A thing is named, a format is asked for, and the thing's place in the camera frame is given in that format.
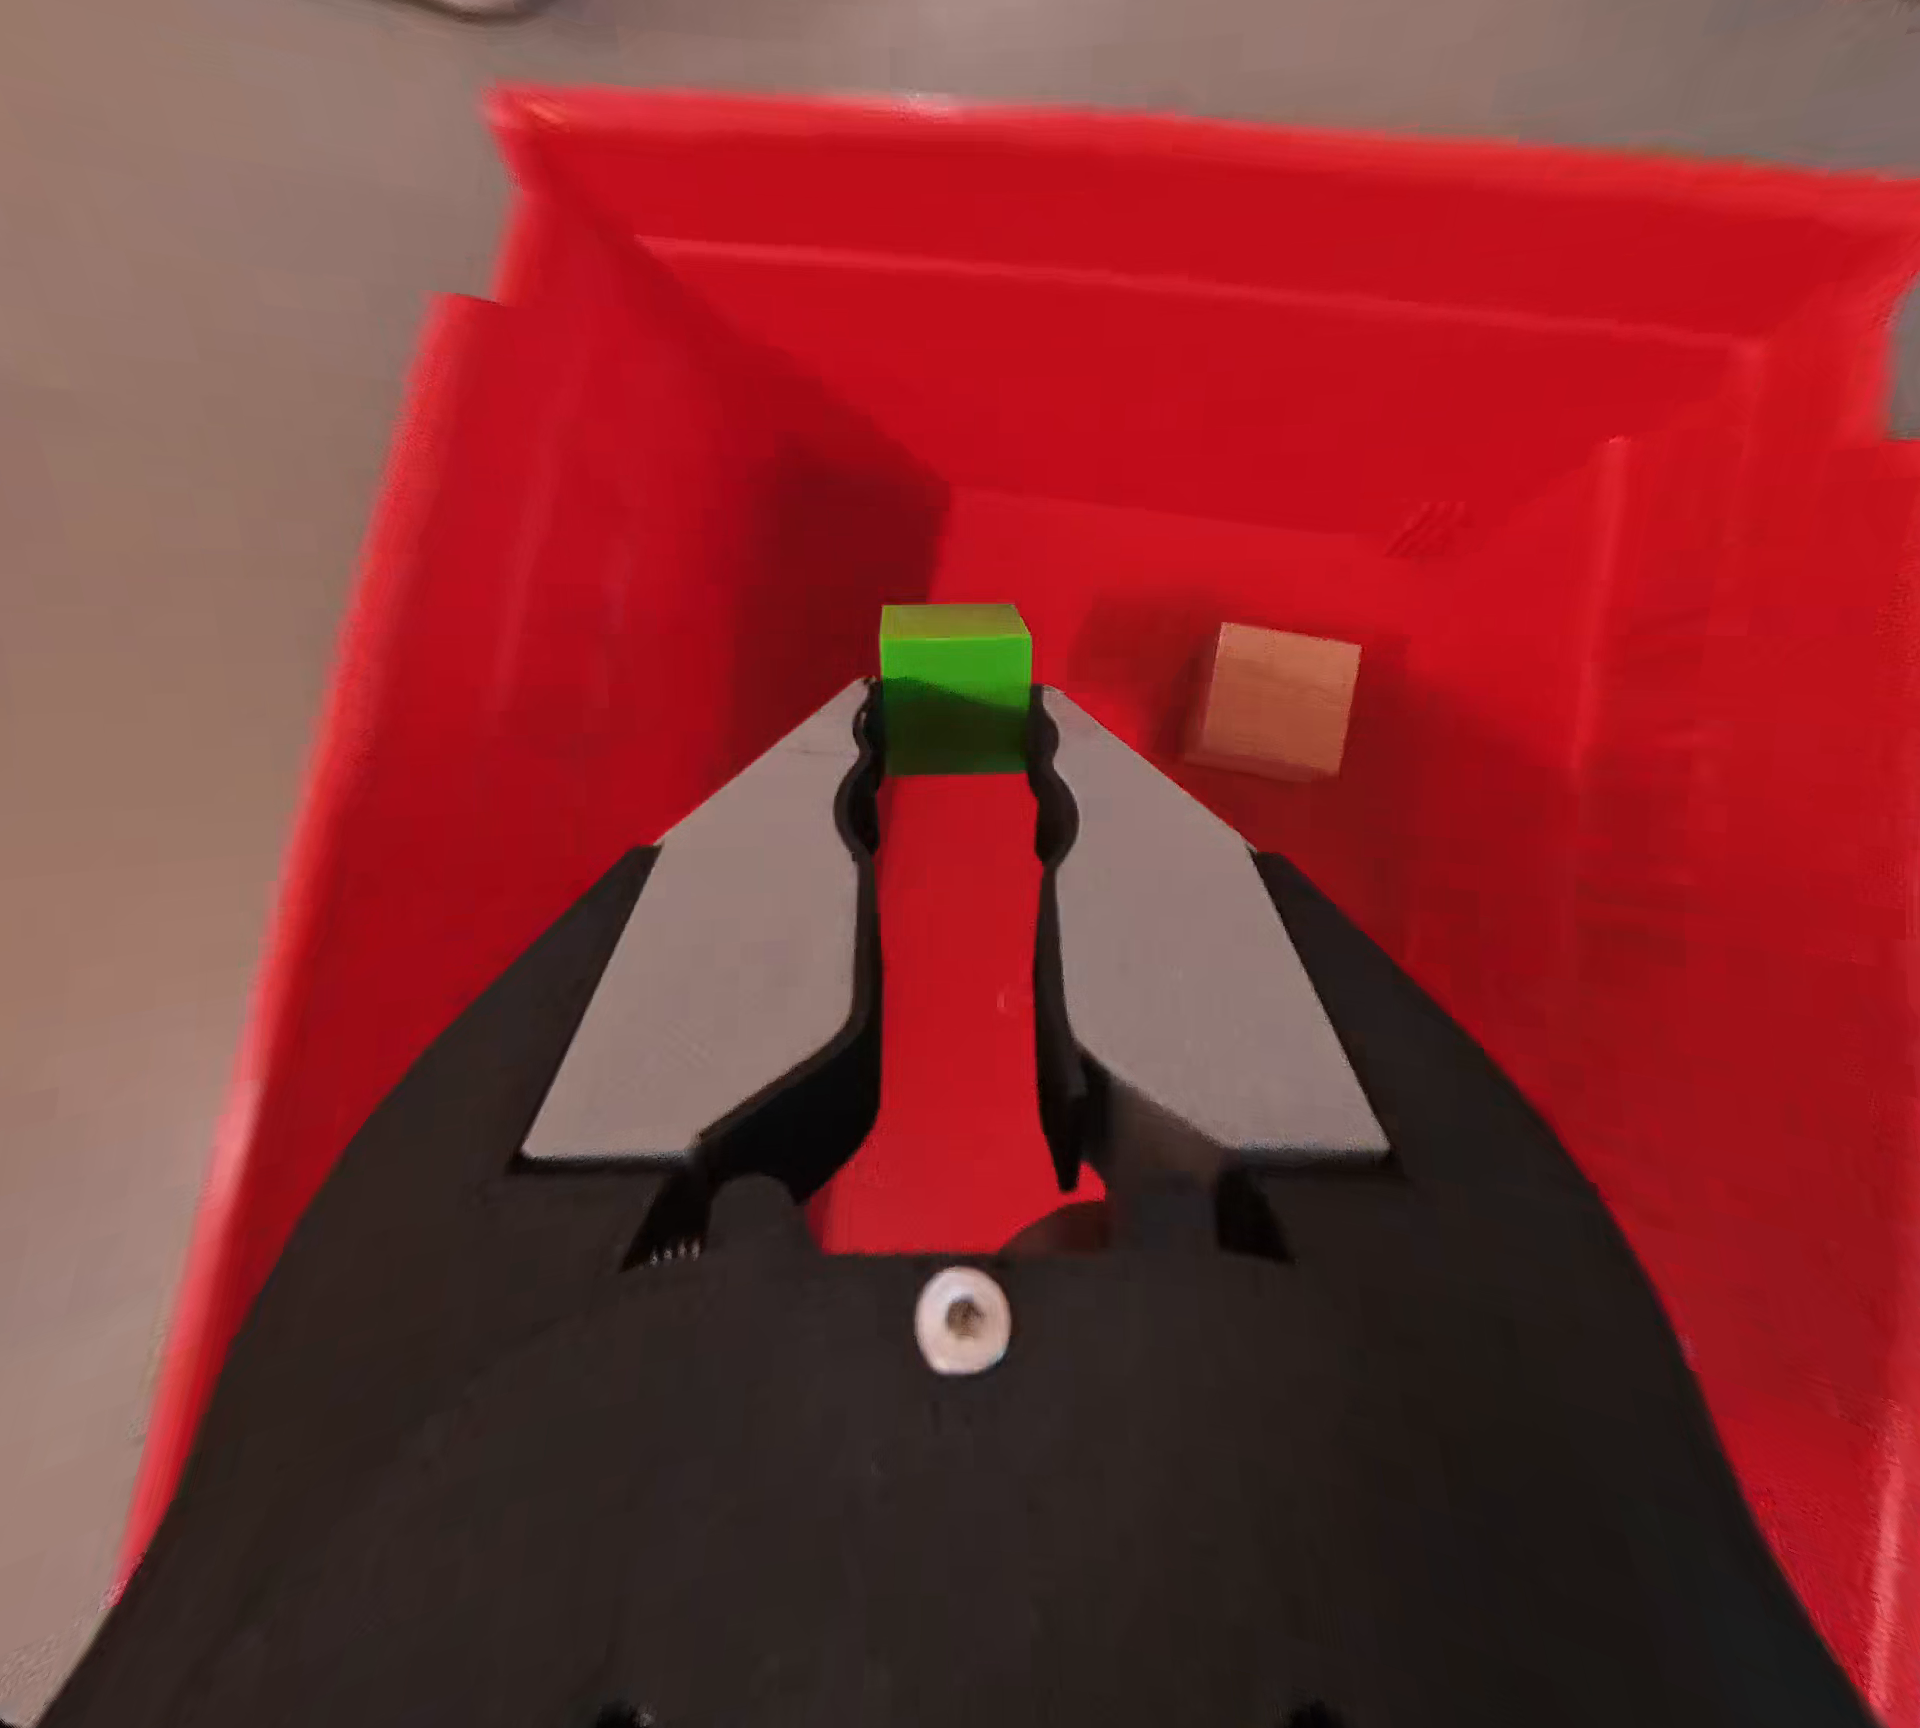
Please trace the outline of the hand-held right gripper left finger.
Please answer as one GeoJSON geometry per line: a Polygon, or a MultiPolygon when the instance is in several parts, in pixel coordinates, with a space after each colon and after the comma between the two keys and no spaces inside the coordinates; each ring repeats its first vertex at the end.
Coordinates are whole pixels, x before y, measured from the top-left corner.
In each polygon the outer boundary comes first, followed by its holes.
{"type": "Polygon", "coordinates": [[[531,1170],[758,1175],[810,1200],[855,1164],[881,1101],[874,723],[855,676],[664,830],[531,1170]]]}

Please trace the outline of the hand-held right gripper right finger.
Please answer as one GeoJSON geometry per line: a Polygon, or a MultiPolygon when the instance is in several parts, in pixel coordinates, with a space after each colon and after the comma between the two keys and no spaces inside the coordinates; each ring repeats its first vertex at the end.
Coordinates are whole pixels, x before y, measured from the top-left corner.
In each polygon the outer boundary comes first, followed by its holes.
{"type": "Polygon", "coordinates": [[[1035,1068],[1077,1185],[1379,1170],[1388,1135],[1255,849],[1065,691],[1035,691],[1035,1068]]]}

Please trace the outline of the natural wooden cube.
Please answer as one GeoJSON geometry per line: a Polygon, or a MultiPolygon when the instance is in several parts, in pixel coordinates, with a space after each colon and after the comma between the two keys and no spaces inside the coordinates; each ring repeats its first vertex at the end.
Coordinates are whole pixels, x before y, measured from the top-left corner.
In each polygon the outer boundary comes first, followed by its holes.
{"type": "Polygon", "coordinates": [[[1186,760],[1265,781],[1333,781],[1351,754],[1361,645],[1220,625],[1186,760]]]}

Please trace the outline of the green wooden cube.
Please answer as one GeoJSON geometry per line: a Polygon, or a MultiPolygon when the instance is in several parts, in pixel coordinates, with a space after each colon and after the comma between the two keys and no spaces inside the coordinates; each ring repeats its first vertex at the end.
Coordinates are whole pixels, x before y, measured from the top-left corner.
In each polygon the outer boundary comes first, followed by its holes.
{"type": "Polygon", "coordinates": [[[890,775],[1021,775],[1035,633],[1011,603],[881,606],[890,775]]]}

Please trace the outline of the red plastic bin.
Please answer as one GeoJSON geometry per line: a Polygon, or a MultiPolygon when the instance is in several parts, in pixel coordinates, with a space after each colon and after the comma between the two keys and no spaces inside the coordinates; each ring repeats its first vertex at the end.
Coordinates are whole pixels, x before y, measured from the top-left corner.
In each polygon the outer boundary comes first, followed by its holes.
{"type": "Polygon", "coordinates": [[[1913,183],[493,126],[44,1722],[1913,1722],[1913,183]],[[810,1200],[518,1154],[947,603],[1255,849],[1388,1164],[1058,1177],[1030,771],[881,771],[810,1200]],[[1361,645],[1333,781],[1186,760],[1220,625],[1361,645]]]}

